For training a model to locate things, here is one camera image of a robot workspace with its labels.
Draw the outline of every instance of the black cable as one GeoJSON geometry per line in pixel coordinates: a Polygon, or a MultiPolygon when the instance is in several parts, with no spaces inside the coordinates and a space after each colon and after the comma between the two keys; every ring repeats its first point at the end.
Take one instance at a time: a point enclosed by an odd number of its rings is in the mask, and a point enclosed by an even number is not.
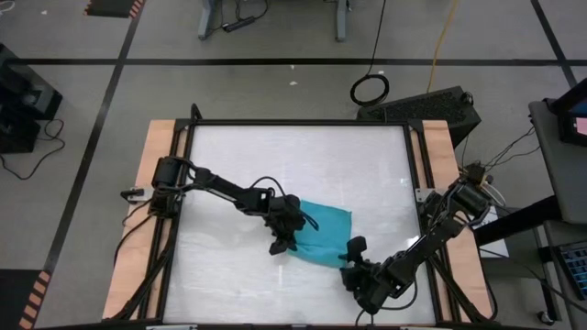
{"type": "Polygon", "coordinates": [[[579,305],[578,303],[574,302],[571,298],[565,296],[562,292],[558,291],[557,289],[553,288],[552,286],[550,286],[550,284],[548,284],[545,280],[542,280],[538,274],[536,274],[532,269],[530,269],[528,266],[524,265],[523,263],[516,261],[512,258],[509,258],[507,256],[504,256],[503,254],[499,254],[497,252],[493,252],[493,251],[489,251],[486,250],[484,248],[480,248],[480,251],[483,251],[485,253],[489,253],[489,254],[493,254],[497,257],[503,258],[503,259],[507,259],[509,261],[511,261],[513,264],[522,267],[524,269],[526,269],[528,272],[530,272],[539,282],[540,284],[542,284],[543,287],[551,290],[553,293],[557,294],[560,298],[562,298],[562,300],[564,300],[566,303],[572,305],[573,307],[577,308],[579,311],[586,313],[587,314],[587,308],[582,307],[581,305],[579,305]]]}
{"type": "Polygon", "coordinates": [[[214,32],[218,31],[220,28],[224,26],[224,0],[220,0],[218,4],[220,6],[220,25],[218,27],[213,27],[210,29],[208,35],[212,35],[214,32]]]}
{"type": "MultiPolygon", "coordinates": [[[[282,196],[285,197],[285,191],[283,190],[283,187],[279,184],[279,182],[277,180],[275,180],[275,178],[270,177],[270,176],[264,176],[264,177],[260,177],[258,178],[254,183],[252,183],[250,185],[250,188],[253,188],[254,186],[256,186],[259,182],[263,181],[263,180],[270,180],[272,182],[275,183],[275,185],[277,185],[277,188],[279,189],[280,193],[282,193],[282,196]]],[[[286,198],[284,198],[285,202],[287,202],[289,205],[292,205],[286,198]]],[[[304,219],[310,223],[310,225],[315,229],[318,230],[320,228],[320,225],[318,224],[318,222],[316,220],[314,220],[314,218],[312,216],[310,216],[310,214],[307,214],[306,212],[299,210],[300,213],[302,214],[302,216],[304,217],[304,219]]]]}
{"type": "Polygon", "coordinates": [[[493,293],[493,288],[492,288],[491,284],[489,284],[489,281],[487,280],[487,277],[485,276],[484,272],[483,272],[483,277],[485,278],[485,285],[487,286],[487,290],[489,291],[489,295],[490,295],[490,297],[492,297],[493,313],[489,317],[489,319],[491,321],[493,321],[493,320],[495,320],[495,317],[497,317],[497,314],[499,313],[499,308],[497,306],[497,299],[495,299],[495,293],[493,293]]]}
{"type": "Polygon", "coordinates": [[[48,156],[56,153],[57,151],[60,151],[61,149],[65,148],[65,141],[63,141],[61,138],[59,138],[59,135],[61,134],[61,131],[63,130],[63,127],[65,126],[65,123],[61,120],[61,119],[53,119],[47,122],[47,124],[45,124],[45,127],[43,128],[43,130],[45,131],[45,135],[48,136],[49,138],[43,138],[43,137],[37,137],[37,140],[41,140],[41,141],[53,141],[53,140],[58,140],[60,141],[61,145],[46,153],[45,156],[41,157],[41,159],[39,160],[39,162],[37,162],[37,165],[35,165],[35,167],[33,168],[33,171],[27,175],[27,176],[21,176],[20,174],[18,174],[16,171],[10,169],[7,165],[6,165],[6,159],[4,158],[4,156],[0,155],[0,160],[2,161],[2,167],[9,171],[12,175],[14,175],[15,177],[17,177],[19,180],[25,181],[30,179],[33,175],[35,175],[35,172],[37,171],[37,169],[39,168],[40,164],[43,162],[43,160],[45,160],[48,156]],[[59,129],[57,130],[57,133],[55,133],[54,135],[50,134],[47,131],[47,127],[54,122],[58,122],[61,123],[61,126],[59,127],[59,129]]]}
{"type": "Polygon", "coordinates": [[[535,132],[534,127],[530,127],[530,129],[528,129],[528,131],[523,134],[521,137],[517,138],[516,140],[514,140],[514,142],[510,143],[509,145],[507,145],[507,147],[504,148],[504,150],[502,150],[501,152],[499,152],[497,155],[495,155],[487,164],[482,165],[487,171],[490,171],[493,166],[495,166],[495,164],[497,162],[499,162],[499,160],[501,160],[505,154],[507,154],[507,152],[514,147],[514,145],[516,143],[518,143],[520,140],[522,140],[525,137],[529,137],[531,135],[533,135],[535,132]]]}
{"type": "Polygon", "coordinates": [[[116,251],[114,253],[114,265],[116,265],[116,259],[118,259],[118,251],[120,250],[120,248],[122,247],[122,244],[127,240],[127,238],[134,233],[137,229],[141,228],[143,225],[145,225],[147,223],[147,221],[149,221],[149,219],[152,218],[152,215],[149,215],[145,218],[145,220],[141,221],[138,223],[138,225],[136,225],[134,228],[130,229],[128,231],[128,233],[126,235],[124,235],[122,237],[122,239],[120,240],[120,242],[118,243],[118,246],[116,247],[116,251]]]}
{"type": "Polygon", "coordinates": [[[415,303],[415,298],[417,298],[418,296],[418,281],[415,279],[414,276],[414,297],[412,297],[412,300],[405,304],[404,306],[400,306],[400,307],[382,307],[381,309],[384,311],[402,311],[404,309],[408,309],[410,308],[410,306],[412,306],[415,303]]]}
{"type": "Polygon", "coordinates": [[[360,310],[359,315],[357,315],[357,319],[355,319],[355,326],[359,326],[359,319],[365,313],[365,310],[360,310]]]}
{"type": "Polygon", "coordinates": [[[506,160],[504,160],[502,162],[498,162],[498,163],[493,164],[492,169],[495,168],[496,166],[504,165],[506,162],[512,160],[513,158],[520,157],[520,156],[527,156],[529,154],[535,153],[539,149],[540,149],[540,146],[538,146],[535,149],[532,149],[532,150],[530,150],[528,152],[524,152],[524,153],[519,153],[519,154],[512,155],[512,156],[510,156],[510,158],[508,158],[508,159],[506,159],[506,160]]]}
{"type": "Polygon", "coordinates": [[[152,198],[149,198],[148,201],[146,201],[145,203],[141,204],[140,206],[138,206],[136,209],[132,210],[127,216],[125,216],[124,219],[122,219],[122,226],[126,226],[127,225],[127,220],[139,209],[145,207],[145,205],[149,204],[150,201],[152,200],[152,198]]]}
{"type": "Polygon", "coordinates": [[[495,207],[497,207],[498,209],[500,209],[500,210],[502,210],[502,211],[506,212],[508,215],[510,215],[510,214],[512,213],[510,210],[506,209],[505,207],[503,207],[503,206],[501,206],[501,205],[499,205],[499,204],[494,204],[493,206],[495,206],[495,207]]]}
{"type": "MultiPolygon", "coordinates": [[[[241,0],[235,0],[235,4],[237,5],[237,8],[235,9],[235,16],[237,17],[238,21],[241,21],[244,19],[240,16],[240,1],[241,0]]],[[[264,1],[265,1],[265,10],[263,10],[263,12],[259,16],[253,16],[255,19],[259,19],[261,17],[264,17],[265,14],[267,14],[267,12],[269,11],[269,0],[264,0],[264,1]]]]}
{"type": "Polygon", "coordinates": [[[460,167],[465,170],[465,152],[467,152],[467,145],[469,144],[469,135],[465,138],[465,147],[462,149],[462,154],[460,155],[460,167]]]}
{"type": "Polygon", "coordinates": [[[385,13],[385,4],[386,3],[387,3],[387,0],[383,0],[382,14],[379,17],[379,27],[377,27],[377,38],[375,39],[375,47],[373,48],[373,54],[371,56],[371,64],[369,65],[369,69],[367,70],[367,73],[362,78],[360,78],[355,83],[353,83],[352,87],[350,88],[350,99],[352,100],[352,102],[354,102],[355,104],[360,105],[360,106],[377,105],[377,104],[381,103],[383,100],[385,100],[385,98],[387,98],[387,94],[389,93],[389,81],[387,80],[387,78],[385,78],[385,76],[382,74],[370,74],[371,69],[373,67],[373,63],[375,62],[375,53],[377,52],[377,45],[379,44],[379,35],[381,34],[381,31],[382,31],[383,14],[385,13]],[[361,101],[361,100],[357,99],[357,97],[355,96],[355,93],[357,91],[357,87],[359,87],[360,84],[362,84],[365,81],[368,81],[369,79],[381,80],[384,85],[383,93],[370,101],[361,101]]]}

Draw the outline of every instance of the table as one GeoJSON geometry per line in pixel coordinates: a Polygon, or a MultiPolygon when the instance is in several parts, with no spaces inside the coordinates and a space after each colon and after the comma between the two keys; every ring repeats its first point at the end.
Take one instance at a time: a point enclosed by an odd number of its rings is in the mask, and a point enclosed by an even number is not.
{"type": "MultiPolygon", "coordinates": [[[[587,185],[584,171],[587,148],[560,141],[557,117],[549,112],[546,103],[533,102],[529,109],[555,195],[504,216],[476,230],[475,234],[477,242],[484,245],[544,225],[546,246],[540,247],[542,253],[539,256],[546,266],[553,260],[549,247],[587,240],[587,203],[583,198],[583,189],[587,185]]],[[[576,303],[587,307],[587,302],[576,299],[558,262],[554,262],[554,268],[562,291],[576,303]]],[[[555,303],[557,299],[545,291],[548,313],[553,320],[561,318],[561,308],[555,303]]],[[[587,323],[584,313],[574,308],[568,310],[574,326],[579,328],[579,325],[587,323]]]]}
{"type": "MultiPolygon", "coordinates": [[[[174,127],[174,120],[154,120],[150,122],[149,132],[138,169],[137,186],[149,186],[153,172],[155,171],[157,159],[169,155],[174,127]]],[[[444,121],[425,121],[423,122],[423,127],[435,185],[437,188],[447,188],[459,176],[448,125],[444,121]]],[[[180,136],[180,146],[184,144],[184,141],[185,134],[180,136]]],[[[424,163],[421,158],[421,153],[417,151],[420,150],[420,146],[415,132],[412,132],[412,143],[415,148],[415,162],[419,180],[426,182],[424,163]]],[[[124,234],[146,216],[147,208],[137,210],[127,220],[128,226],[125,228],[124,234]]],[[[169,230],[169,225],[166,223],[163,228],[163,241],[166,239],[165,235],[169,230]]],[[[120,249],[105,303],[104,318],[116,314],[144,278],[154,230],[155,222],[145,224],[140,230],[137,230],[130,236],[125,245],[120,249]]],[[[473,233],[470,229],[465,229],[458,237],[449,241],[447,249],[455,281],[477,306],[479,311],[489,317],[492,313],[492,308],[473,233]]],[[[449,321],[451,320],[449,299],[446,294],[446,288],[439,276],[437,276],[437,283],[442,319],[449,321]]],[[[154,282],[150,290],[150,303],[146,311],[146,317],[155,317],[160,291],[161,275],[154,282]]],[[[461,317],[463,320],[466,319],[463,312],[461,312],[461,317]]]]}
{"type": "MultiPolygon", "coordinates": [[[[337,2],[337,41],[347,38],[347,10],[349,0],[336,0],[337,2]]],[[[210,35],[214,24],[214,13],[217,6],[221,6],[217,0],[202,0],[202,15],[198,26],[198,38],[205,40],[210,35]]]]}

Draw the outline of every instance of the cable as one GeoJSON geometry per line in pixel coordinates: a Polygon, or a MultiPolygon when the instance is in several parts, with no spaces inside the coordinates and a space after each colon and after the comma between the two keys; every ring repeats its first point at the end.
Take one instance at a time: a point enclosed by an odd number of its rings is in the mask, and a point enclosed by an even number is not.
{"type": "Polygon", "coordinates": [[[508,209],[506,209],[505,207],[501,206],[501,205],[494,205],[495,207],[497,207],[498,209],[506,212],[508,215],[510,215],[512,212],[508,209]]]}
{"type": "Polygon", "coordinates": [[[53,141],[53,140],[58,140],[61,143],[61,146],[54,149],[53,151],[48,152],[47,154],[45,154],[45,156],[41,157],[41,159],[39,160],[39,162],[37,162],[37,165],[35,165],[35,167],[33,168],[33,171],[27,175],[27,176],[21,176],[20,174],[18,174],[16,171],[10,169],[7,165],[6,165],[6,159],[4,158],[4,156],[0,155],[0,160],[2,161],[2,167],[9,171],[12,175],[14,175],[15,177],[17,177],[19,180],[21,181],[26,181],[28,179],[30,179],[33,175],[35,175],[35,172],[37,171],[37,169],[39,168],[40,164],[43,162],[43,160],[45,160],[48,156],[56,153],[57,151],[65,148],[65,141],[63,141],[62,139],[59,138],[59,135],[61,134],[61,131],[63,130],[63,127],[65,126],[65,123],[61,120],[61,119],[53,119],[47,122],[47,124],[45,124],[45,127],[43,128],[43,130],[45,131],[45,135],[48,136],[49,138],[43,138],[43,137],[37,137],[37,140],[41,140],[41,141],[53,141]],[[54,135],[50,134],[47,131],[47,127],[54,122],[59,122],[61,123],[61,126],[59,127],[59,129],[57,130],[57,133],[55,133],[54,135]]]}
{"type": "MultiPolygon", "coordinates": [[[[283,187],[279,184],[279,182],[277,180],[275,180],[275,178],[270,177],[270,176],[264,176],[264,177],[260,177],[258,178],[254,183],[252,183],[250,185],[250,188],[253,188],[254,186],[256,186],[259,182],[262,182],[263,180],[270,180],[272,182],[274,182],[277,185],[277,188],[279,189],[279,191],[282,193],[282,196],[285,197],[285,191],[283,190],[283,187]]],[[[285,202],[287,202],[289,205],[293,206],[288,200],[287,198],[284,198],[285,202]]],[[[318,222],[316,220],[314,220],[314,218],[312,216],[310,216],[309,214],[307,214],[306,212],[302,211],[301,209],[299,210],[300,213],[302,214],[303,218],[310,223],[310,225],[315,229],[318,230],[320,228],[320,225],[318,224],[318,222]]]]}
{"type": "Polygon", "coordinates": [[[481,187],[482,187],[482,188],[484,188],[484,190],[485,190],[487,193],[488,193],[488,191],[487,191],[487,188],[491,188],[491,189],[492,189],[494,192],[496,192],[496,193],[497,193],[497,195],[498,195],[498,196],[499,196],[499,197],[502,199],[501,206],[505,206],[505,205],[506,205],[506,201],[505,201],[505,198],[504,198],[504,196],[502,195],[502,193],[501,193],[501,192],[499,192],[499,191],[497,190],[497,188],[493,187],[493,186],[492,186],[491,184],[489,184],[489,183],[482,183],[481,187]]]}
{"type": "MultiPolygon", "coordinates": [[[[237,17],[237,20],[239,20],[239,21],[244,19],[240,16],[240,1],[241,0],[235,0],[235,4],[237,5],[237,8],[235,9],[235,16],[237,17]]],[[[267,11],[269,11],[269,0],[264,0],[264,1],[265,1],[265,10],[263,10],[263,12],[259,16],[253,16],[253,17],[255,17],[255,19],[259,19],[261,17],[264,17],[265,14],[267,14],[267,11]]]]}
{"type": "Polygon", "coordinates": [[[2,16],[4,13],[6,13],[6,12],[9,12],[9,11],[11,11],[12,9],[14,9],[14,8],[15,8],[15,6],[17,5],[17,4],[16,4],[14,1],[0,1],[0,6],[6,5],[6,4],[9,4],[9,6],[8,6],[8,8],[7,8],[7,9],[0,9],[0,17],[1,17],[1,16],[2,16]]]}
{"type": "Polygon", "coordinates": [[[506,160],[504,160],[502,162],[498,162],[498,163],[493,164],[492,169],[495,168],[496,166],[504,165],[506,162],[512,160],[513,158],[520,157],[520,156],[527,156],[529,154],[535,153],[539,149],[540,149],[540,146],[538,146],[538,147],[536,147],[536,148],[534,148],[534,149],[532,149],[532,150],[530,150],[528,152],[524,152],[524,153],[519,153],[519,154],[512,155],[512,156],[510,156],[510,158],[508,158],[508,159],[506,159],[506,160]]]}
{"type": "Polygon", "coordinates": [[[500,204],[501,206],[505,206],[504,203],[502,203],[500,200],[498,200],[494,194],[492,194],[489,190],[487,190],[487,188],[485,188],[485,186],[480,186],[481,189],[487,193],[496,203],[500,204]]]}
{"type": "Polygon", "coordinates": [[[383,0],[382,13],[381,13],[381,16],[379,17],[379,26],[377,27],[377,38],[375,38],[375,47],[373,47],[373,54],[371,55],[371,64],[369,65],[369,69],[367,70],[367,73],[362,78],[360,78],[355,83],[353,83],[352,87],[350,88],[350,99],[356,105],[360,105],[360,106],[377,105],[377,104],[383,102],[383,100],[385,100],[385,98],[387,98],[387,94],[389,93],[389,81],[387,80],[387,78],[385,78],[385,76],[382,74],[370,74],[371,69],[373,68],[373,63],[375,62],[375,53],[377,52],[377,45],[379,44],[379,35],[382,32],[383,14],[385,13],[385,5],[386,4],[387,4],[387,0],[383,0]],[[357,99],[357,97],[355,96],[355,93],[357,91],[357,87],[359,87],[360,84],[362,84],[365,81],[368,81],[369,79],[381,80],[384,85],[383,93],[370,101],[361,101],[361,100],[357,99]]]}
{"type": "Polygon", "coordinates": [[[511,149],[514,147],[514,145],[516,143],[518,143],[519,141],[521,141],[523,138],[529,137],[531,135],[533,135],[535,132],[534,127],[530,127],[530,129],[528,129],[528,131],[526,133],[524,133],[521,137],[517,138],[514,140],[514,142],[510,143],[509,145],[507,145],[507,147],[504,148],[504,150],[502,150],[501,152],[499,152],[497,155],[495,155],[491,160],[489,160],[489,162],[485,165],[482,165],[487,171],[490,171],[492,169],[492,167],[494,166],[494,164],[496,164],[497,162],[499,162],[499,160],[511,149]]]}
{"type": "Polygon", "coordinates": [[[211,28],[208,32],[208,36],[211,36],[214,32],[218,31],[224,26],[224,0],[220,0],[218,5],[220,6],[220,25],[218,27],[211,28]]]}
{"type": "Polygon", "coordinates": [[[467,145],[469,144],[469,135],[465,138],[465,147],[462,149],[462,154],[460,155],[460,167],[464,170],[465,169],[465,152],[467,152],[467,145]]]}
{"type": "Polygon", "coordinates": [[[412,306],[415,302],[415,298],[417,298],[418,296],[418,281],[415,279],[414,276],[414,297],[412,297],[412,300],[405,304],[404,306],[400,306],[400,307],[382,307],[381,309],[383,309],[384,311],[402,311],[404,309],[410,308],[410,306],[412,306]]]}
{"type": "Polygon", "coordinates": [[[552,286],[550,286],[550,284],[548,284],[545,280],[540,279],[540,277],[538,276],[538,274],[536,274],[532,269],[530,269],[528,266],[524,265],[523,263],[521,263],[519,261],[516,261],[516,260],[514,260],[512,258],[509,258],[507,256],[504,256],[503,254],[499,254],[497,252],[489,251],[489,250],[486,250],[484,248],[480,248],[479,250],[480,251],[483,251],[485,253],[493,254],[493,255],[495,255],[497,257],[500,257],[500,258],[509,260],[512,263],[514,263],[515,265],[526,269],[528,272],[530,272],[540,282],[540,284],[542,284],[543,287],[551,290],[553,293],[557,294],[560,298],[562,298],[562,300],[564,300],[566,303],[568,303],[568,304],[572,305],[573,307],[577,308],[579,311],[587,314],[587,308],[584,308],[581,305],[579,305],[578,303],[574,302],[571,298],[565,296],[562,292],[560,292],[557,289],[555,289],[552,286]]]}
{"type": "Polygon", "coordinates": [[[489,296],[492,298],[493,313],[489,317],[489,319],[491,321],[493,321],[493,320],[495,320],[495,317],[497,317],[497,314],[499,313],[499,307],[497,306],[497,299],[495,299],[495,293],[493,293],[493,288],[492,288],[491,284],[489,284],[489,281],[487,280],[487,277],[485,276],[484,273],[483,273],[483,277],[485,278],[485,286],[487,286],[487,290],[489,291],[489,296]]]}
{"type": "Polygon", "coordinates": [[[426,88],[426,93],[430,93],[430,87],[432,87],[432,82],[434,81],[434,73],[437,67],[437,57],[438,51],[440,50],[440,45],[444,41],[444,37],[447,34],[447,30],[450,27],[450,23],[452,23],[452,18],[455,16],[455,12],[457,11],[457,5],[459,4],[459,0],[452,0],[452,7],[450,8],[449,18],[447,18],[447,22],[444,24],[442,28],[442,32],[440,33],[440,37],[437,41],[437,46],[434,49],[434,58],[432,59],[432,69],[430,70],[430,80],[428,81],[428,87],[426,88]]]}
{"type": "Polygon", "coordinates": [[[127,226],[127,220],[128,220],[128,219],[129,219],[129,218],[130,218],[130,217],[131,217],[131,216],[132,216],[132,215],[133,215],[133,214],[134,214],[136,211],[138,211],[139,209],[141,209],[141,208],[145,207],[145,205],[149,204],[151,200],[152,200],[152,198],[149,198],[149,200],[148,200],[148,201],[146,201],[145,203],[141,204],[140,206],[138,206],[138,207],[137,207],[137,208],[135,208],[134,210],[130,211],[130,213],[129,213],[127,216],[125,216],[125,218],[124,218],[124,219],[122,219],[122,222],[121,222],[121,223],[122,223],[122,226],[127,226]]]}
{"type": "Polygon", "coordinates": [[[364,313],[365,310],[360,310],[359,315],[357,315],[357,318],[355,319],[355,326],[359,326],[359,319],[364,313]]]}
{"type": "Polygon", "coordinates": [[[152,218],[152,215],[149,215],[145,218],[145,220],[141,221],[138,223],[138,225],[136,225],[134,228],[130,229],[128,231],[128,233],[126,235],[124,235],[122,237],[122,239],[120,240],[120,242],[118,243],[118,246],[116,247],[116,251],[114,253],[114,265],[116,265],[116,259],[118,259],[118,251],[120,250],[120,248],[122,247],[122,244],[127,240],[127,238],[134,233],[137,229],[141,228],[143,225],[145,225],[147,223],[147,221],[149,221],[149,219],[152,218]]]}

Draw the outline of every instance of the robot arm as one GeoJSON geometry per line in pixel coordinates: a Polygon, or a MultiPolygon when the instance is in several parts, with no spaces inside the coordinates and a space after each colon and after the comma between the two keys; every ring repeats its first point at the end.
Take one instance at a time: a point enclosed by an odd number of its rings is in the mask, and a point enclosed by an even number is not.
{"type": "MultiPolygon", "coordinates": [[[[354,265],[340,270],[343,284],[347,291],[353,292],[365,312],[376,314],[388,297],[398,298],[412,285],[420,264],[436,258],[437,252],[449,239],[458,236],[471,223],[483,219],[489,208],[488,196],[466,177],[456,180],[444,195],[432,192],[418,209],[421,217],[429,219],[430,224],[409,249],[395,253],[383,263],[372,263],[360,254],[367,249],[363,236],[348,242],[349,253],[341,257],[354,265]],[[470,215],[473,216],[470,222],[463,219],[463,216],[469,219],[470,215]]],[[[456,286],[454,280],[448,280],[453,287],[456,286]]],[[[464,296],[463,304],[468,306],[467,309],[474,308],[467,301],[464,296]]],[[[475,317],[471,319],[486,321],[477,311],[471,311],[473,315],[475,317]]]]}
{"type": "Polygon", "coordinates": [[[199,190],[233,203],[245,215],[261,216],[275,236],[275,242],[269,250],[271,255],[282,253],[288,248],[297,250],[294,231],[301,230],[306,220],[318,230],[316,221],[300,210],[300,199],[296,196],[288,194],[275,197],[273,188],[239,187],[209,169],[195,166],[188,159],[160,158],[151,185],[155,189],[150,204],[152,215],[168,217],[176,214],[175,200],[191,190],[199,190]],[[182,171],[188,171],[193,182],[177,187],[177,179],[182,171]]]}

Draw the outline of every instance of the blue cloth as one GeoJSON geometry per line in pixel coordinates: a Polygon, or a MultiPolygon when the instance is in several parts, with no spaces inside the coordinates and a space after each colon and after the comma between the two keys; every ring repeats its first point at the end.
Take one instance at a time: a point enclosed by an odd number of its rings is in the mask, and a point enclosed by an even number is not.
{"type": "Polygon", "coordinates": [[[337,269],[345,267],[346,261],[338,256],[347,253],[351,212],[304,200],[300,209],[316,220],[319,229],[316,231],[306,222],[302,230],[293,233],[297,251],[288,249],[287,253],[319,265],[337,269]]]}

